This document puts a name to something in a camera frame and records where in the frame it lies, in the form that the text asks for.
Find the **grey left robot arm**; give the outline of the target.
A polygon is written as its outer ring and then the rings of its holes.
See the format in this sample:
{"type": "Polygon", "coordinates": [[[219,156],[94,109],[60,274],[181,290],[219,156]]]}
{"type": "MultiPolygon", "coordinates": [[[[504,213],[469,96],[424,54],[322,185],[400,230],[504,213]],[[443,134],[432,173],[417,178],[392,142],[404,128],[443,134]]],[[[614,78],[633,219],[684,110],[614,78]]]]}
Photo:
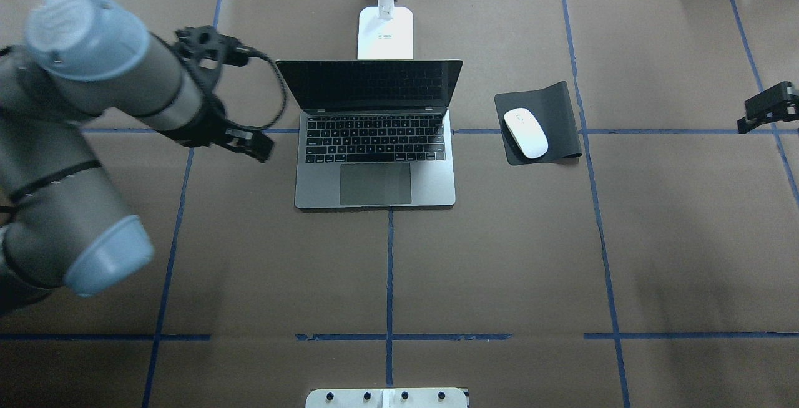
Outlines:
{"type": "Polygon", "coordinates": [[[168,44],[114,0],[43,0],[24,43],[2,49],[2,315],[59,288],[91,297],[148,265],[154,246],[82,126],[117,109],[183,147],[259,162],[265,126],[229,120],[214,89],[225,65],[273,59],[212,26],[168,44]]]}

